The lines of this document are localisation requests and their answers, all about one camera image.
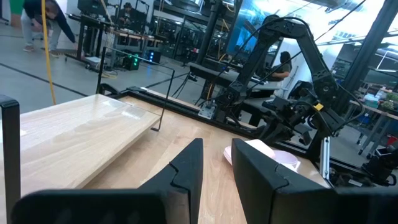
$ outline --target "pants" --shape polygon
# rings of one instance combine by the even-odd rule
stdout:
[[[51,28],[53,30],[49,42],[49,50],[55,50],[57,49],[58,39],[60,38],[61,27],[58,25],[58,22],[52,20],[47,20],[47,21],[50,23]],[[29,16],[27,16],[25,9],[22,10],[21,24],[22,24],[22,33],[24,35],[26,46],[33,46],[32,19],[29,18]]]

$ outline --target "robotic arm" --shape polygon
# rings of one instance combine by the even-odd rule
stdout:
[[[265,142],[289,140],[294,131],[300,132],[297,126],[304,123],[306,118],[310,118],[309,122],[321,131],[324,138],[331,136],[344,123],[344,119],[330,108],[336,100],[338,85],[323,61],[308,25],[273,15],[266,17],[263,26],[256,46],[241,73],[227,90],[215,99],[215,119],[224,122],[232,108],[247,98],[250,94],[248,91],[250,79],[259,64],[264,61],[269,47],[279,37],[286,37],[297,40],[311,71],[316,95],[309,91],[302,92],[300,93],[302,97],[296,102],[277,97],[271,106],[268,106],[271,110],[266,108],[262,110],[267,126],[259,130],[260,138]],[[307,133],[303,143],[309,144],[309,138]]]

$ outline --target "yellow pole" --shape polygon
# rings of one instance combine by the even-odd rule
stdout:
[[[51,77],[51,67],[50,67],[50,54],[49,54],[49,38],[47,37],[47,20],[45,18],[45,0],[42,0],[42,17],[43,17],[43,33],[44,33],[44,49],[45,49],[45,63],[47,65],[47,75],[49,77],[50,89],[51,89],[51,96],[52,102],[54,105],[57,103],[55,102],[55,93],[54,93],[54,86],[52,84],[52,77]]]

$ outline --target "black column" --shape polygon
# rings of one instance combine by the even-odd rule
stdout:
[[[203,37],[203,41],[201,43],[200,49],[199,49],[199,54],[197,58],[197,63],[201,65],[203,62],[203,59],[206,56],[207,50],[209,48],[210,40],[213,37],[213,31],[216,27],[217,23],[217,18],[218,18],[218,13],[220,11],[220,7],[222,5],[222,2],[217,0],[214,5],[211,6],[211,13],[210,13],[210,18],[209,22],[207,23],[207,28],[205,32],[205,36]]]
[[[384,1],[383,7],[381,7],[368,35],[363,41],[362,47],[358,52],[358,56],[354,59],[354,62],[348,70],[348,74],[343,82],[344,88],[349,92],[358,90],[361,80],[365,79],[369,71],[369,61],[376,53],[376,50],[379,48],[379,44],[383,40],[384,36],[386,36],[397,12],[397,0]],[[335,111],[338,114],[342,114],[348,105],[350,96],[345,91],[340,90],[338,98],[340,100],[336,103]]]

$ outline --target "gray floor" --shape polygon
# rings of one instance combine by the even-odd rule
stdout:
[[[15,98],[21,104],[21,113],[45,108],[52,105],[45,54],[40,50],[42,41],[35,41],[36,51],[26,53],[22,51],[24,39],[20,30],[0,24],[0,94]],[[72,44],[62,35],[58,44],[60,49],[72,49]],[[175,70],[175,75],[189,71],[181,67],[181,63],[162,57],[161,63]],[[57,103],[81,98],[84,95],[95,93],[97,73],[84,68],[84,65],[75,60],[67,62],[64,56],[50,59],[52,79],[55,86]],[[142,63],[139,70],[118,72],[115,79],[103,78],[103,82],[123,90],[130,86],[148,86],[153,83],[170,78],[172,71],[168,68]],[[183,83],[185,76],[173,80],[170,94]],[[203,88],[204,80],[198,78],[197,82],[189,80],[181,92],[179,99],[194,103]],[[166,94],[168,82],[151,87],[152,90]],[[343,161],[360,166],[366,161],[357,154],[360,146],[355,144],[359,132],[351,127],[344,127],[341,134],[331,141],[331,156]]]

